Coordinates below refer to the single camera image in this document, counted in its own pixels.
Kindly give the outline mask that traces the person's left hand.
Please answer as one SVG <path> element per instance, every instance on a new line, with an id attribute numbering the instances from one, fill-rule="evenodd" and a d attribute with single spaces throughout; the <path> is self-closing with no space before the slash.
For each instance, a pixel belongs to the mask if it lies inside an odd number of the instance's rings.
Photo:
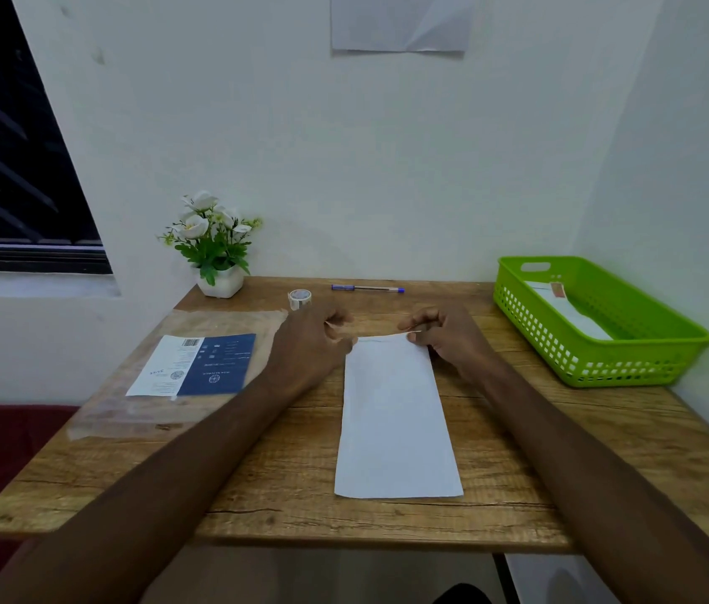
<path id="1" fill-rule="evenodd" d="M 327 336 L 341 335 L 352 315 L 339 304 L 310 304 L 287 316 L 276 332 L 261 378 L 276 396 L 293 401 L 318 385 L 345 358 L 327 352 Z"/>

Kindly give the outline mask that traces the person's right hand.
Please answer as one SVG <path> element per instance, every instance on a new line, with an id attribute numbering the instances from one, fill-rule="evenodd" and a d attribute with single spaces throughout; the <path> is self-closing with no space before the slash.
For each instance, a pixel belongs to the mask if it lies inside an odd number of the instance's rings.
<path id="1" fill-rule="evenodd" d="M 460 304 L 425 307 L 405 316 L 397 328 L 406 333 L 407 338 L 410 331 L 437 329 L 438 348 L 428 348 L 452 365 L 469 383 L 483 382 L 500 372 L 500 358 L 474 318 Z"/>

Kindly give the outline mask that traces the white paper sheet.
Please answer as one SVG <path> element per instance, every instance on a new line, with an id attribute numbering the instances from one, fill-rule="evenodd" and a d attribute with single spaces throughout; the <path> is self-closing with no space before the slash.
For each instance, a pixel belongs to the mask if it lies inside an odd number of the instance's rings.
<path id="1" fill-rule="evenodd" d="M 333 50 L 464 53 L 477 0 L 329 0 Z"/>
<path id="2" fill-rule="evenodd" d="M 335 495 L 463 496 L 428 349 L 404 334 L 361 336 L 344 371 Z"/>

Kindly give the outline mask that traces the person's right forearm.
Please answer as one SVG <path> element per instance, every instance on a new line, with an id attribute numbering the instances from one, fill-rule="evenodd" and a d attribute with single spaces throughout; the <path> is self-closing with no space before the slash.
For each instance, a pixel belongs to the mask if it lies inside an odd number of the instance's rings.
<path id="1" fill-rule="evenodd" d="M 709 604 L 709 536 L 493 354 L 448 358 L 527 456 L 584 556 L 624 604 Z"/>

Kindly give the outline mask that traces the person's left forearm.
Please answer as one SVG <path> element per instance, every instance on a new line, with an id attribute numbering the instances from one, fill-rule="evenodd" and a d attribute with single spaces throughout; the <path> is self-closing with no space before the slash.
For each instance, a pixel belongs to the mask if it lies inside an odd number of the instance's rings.
<path id="1" fill-rule="evenodd" d="M 268 367 L 0 573 L 0 604 L 136 604 L 259 436 L 322 375 Z"/>

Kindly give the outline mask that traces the blue and white label card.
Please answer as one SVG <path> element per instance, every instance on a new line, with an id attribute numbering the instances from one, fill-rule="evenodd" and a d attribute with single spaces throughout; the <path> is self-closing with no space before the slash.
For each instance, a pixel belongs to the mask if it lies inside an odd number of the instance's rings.
<path id="1" fill-rule="evenodd" d="M 231 336 L 165 335 L 126 396 L 233 395 L 245 386 L 255 347 L 253 333 Z"/>

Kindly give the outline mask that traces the white envelope with red stamp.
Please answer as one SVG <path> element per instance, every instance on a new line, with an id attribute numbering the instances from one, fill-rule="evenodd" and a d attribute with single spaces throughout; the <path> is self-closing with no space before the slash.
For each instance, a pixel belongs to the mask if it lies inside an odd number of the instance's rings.
<path id="1" fill-rule="evenodd" d="M 612 340 L 612 337 L 599 324 L 591 319 L 591 317 L 581 314 L 578 309 L 571 304 L 562 282 L 544 283 L 526 281 L 526 284 L 547 304 L 550 304 L 561 317 L 585 336 L 599 341 Z"/>

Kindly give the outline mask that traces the white flowers in white pot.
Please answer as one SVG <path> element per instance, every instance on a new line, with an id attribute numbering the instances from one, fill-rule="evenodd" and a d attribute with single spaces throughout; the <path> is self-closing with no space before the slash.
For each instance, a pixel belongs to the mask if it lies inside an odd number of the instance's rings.
<path id="1" fill-rule="evenodd" d="M 159 240 L 188 262 L 205 296 L 233 297 L 250 273 L 250 236 L 262 227 L 263 220 L 239 216 L 208 191 L 184 195 L 181 200 L 178 219 Z"/>

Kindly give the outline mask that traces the clear plastic sleeve pack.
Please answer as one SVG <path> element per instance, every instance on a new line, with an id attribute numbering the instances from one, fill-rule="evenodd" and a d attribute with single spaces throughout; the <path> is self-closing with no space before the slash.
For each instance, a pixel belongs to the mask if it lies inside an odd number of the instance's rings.
<path id="1" fill-rule="evenodd" d="M 179 337 L 256 335 L 245 385 L 266 365 L 285 310 L 265 312 L 171 311 L 118 367 L 68 424 L 70 440 L 172 438 L 227 404 L 233 395 L 136 396 L 126 393 L 165 335 Z"/>

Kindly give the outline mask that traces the green plastic basket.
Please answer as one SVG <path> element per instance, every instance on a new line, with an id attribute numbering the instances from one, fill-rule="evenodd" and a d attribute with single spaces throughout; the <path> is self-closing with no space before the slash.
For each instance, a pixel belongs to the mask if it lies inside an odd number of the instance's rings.
<path id="1" fill-rule="evenodd" d="M 671 385 L 709 347 L 709 331 L 577 256 L 499 258 L 494 301 L 567 385 Z M 611 337 L 582 334 L 526 281 L 562 282 L 578 311 Z"/>

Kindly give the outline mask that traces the black table leg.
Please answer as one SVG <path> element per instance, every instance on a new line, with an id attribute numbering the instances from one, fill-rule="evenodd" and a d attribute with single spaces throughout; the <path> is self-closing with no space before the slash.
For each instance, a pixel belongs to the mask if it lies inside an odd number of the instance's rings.
<path id="1" fill-rule="evenodd" d="M 500 586 L 503 591 L 505 604 L 521 604 L 506 556 L 502 553 L 495 552 L 492 553 L 492 560 L 494 561 Z"/>

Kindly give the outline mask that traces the dark window with bars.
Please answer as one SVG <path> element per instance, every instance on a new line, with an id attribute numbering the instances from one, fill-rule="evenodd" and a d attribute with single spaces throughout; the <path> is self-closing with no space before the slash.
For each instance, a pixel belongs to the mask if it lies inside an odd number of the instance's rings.
<path id="1" fill-rule="evenodd" d="M 0 272 L 112 274 L 12 0 L 0 0 Z"/>

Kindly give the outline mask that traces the white paper sheet on wall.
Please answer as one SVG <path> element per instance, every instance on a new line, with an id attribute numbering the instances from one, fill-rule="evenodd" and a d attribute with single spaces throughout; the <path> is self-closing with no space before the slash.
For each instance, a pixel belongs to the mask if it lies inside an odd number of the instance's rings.
<path id="1" fill-rule="evenodd" d="M 333 50 L 464 53 L 477 0 L 329 0 Z"/>

